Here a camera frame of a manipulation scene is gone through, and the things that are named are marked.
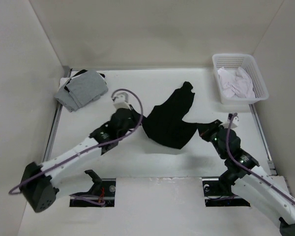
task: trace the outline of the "white cloth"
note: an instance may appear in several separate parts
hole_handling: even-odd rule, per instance
[[[239,67],[236,74],[232,74],[224,67],[218,69],[223,93],[226,97],[255,98],[253,84],[247,72]]]
[[[74,76],[74,77],[72,77],[72,78],[70,78],[70,77],[62,77],[61,79],[60,79],[60,82],[59,82],[59,89],[69,80],[69,79],[75,79],[75,78],[78,78],[80,75],[78,75],[78,76]]]

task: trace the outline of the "gray cloth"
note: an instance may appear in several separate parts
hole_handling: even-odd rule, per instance
[[[56,93],[55,98],[72,112],[89,102],[98,100],[107,91],[103,77],[95,70],[89,70],[67,81]]]
[[[72,112],[76,111],[79,106],[75,103],[73,97],[71,97],[69,92],[64,89],[69,81],[70,80],[68,80],[61,88],[59,88],[58,92],[55,95],[55,99],[66,109],[68,109],[69,112]]]

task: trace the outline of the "white tabletop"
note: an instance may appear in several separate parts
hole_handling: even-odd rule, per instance
[[[147,116],[155,105],[162,104],[184,81],[189,81],[195,97],[183,120],[209,123],[219,119],[224,122],[229,112],[238,112],[240,122],[235,131],[241,138],[241,147],[270,174],[266,149],[249,106],[221,104],[211,69],[111,70],[101,73],[106,75],[109,91],[76,112],[62,109],[51,158],[71,149],[110,119],[115,112],[110,99],[114,90],[126,88],[136,93]],[[130,103],[139,111],[132,96]],[[81,171],[86,168],[93,169],[101,178],[211,177],[220,176],[226,170],[212,144],[203,141],[198,132],[183,149],[178,150],[150,140],[141,127],[113,150],[82,166]]]
[[[285,190],[283,177],[273,177]],[[69,207],[63,197],[39,214],[27,204],[18,236],[278,236],[256,208],[206,207],[201,180],[117,178],[115,207]]]

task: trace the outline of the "white basket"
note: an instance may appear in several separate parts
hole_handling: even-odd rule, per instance
[[[252,55],[248,54],[215,54],[212,57],[214,65],[214,75],[218,84],[221,102],[227,105],[248,105],[266,100],[269,98],[269,93],[266,89],[265,82],[262,78],[257,63]],[[230,70],[237,70],[238,67],[243,68],[251,77],[253,83],[253,91],[256,98],[240,98],[226,97],[223,93],[220,76],[217,70],[221,67]]]

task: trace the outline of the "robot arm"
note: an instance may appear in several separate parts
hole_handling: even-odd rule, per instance
[[[227,128],[221,121],[199,124],[198,131],[203,140],[213,144],[221,159],[225,159],[227,171],[219,177],[221,188],[250,202],[280,228],[281,235],[295,236],[295,199],[267,175],[256,159],[240,148],[240,138],[235,131],[229,132],[229,151],[234,160],[250,172],[230,158],[226,147]]]
[[[44,211],[63,196],[81,192],[91,195],[101,184],[93,170],[75,176],[72,174],[82,164],[116,147],[116,140],[140,122],[138,114],[127,103],[126,93],[114,97],[113,101],[116,112],[110,121],[91,132],[84,141],[52,160],[40,165],[32,162],[26,166],[21,183],[27,183],[22,184],[20,191],[35,212]]]

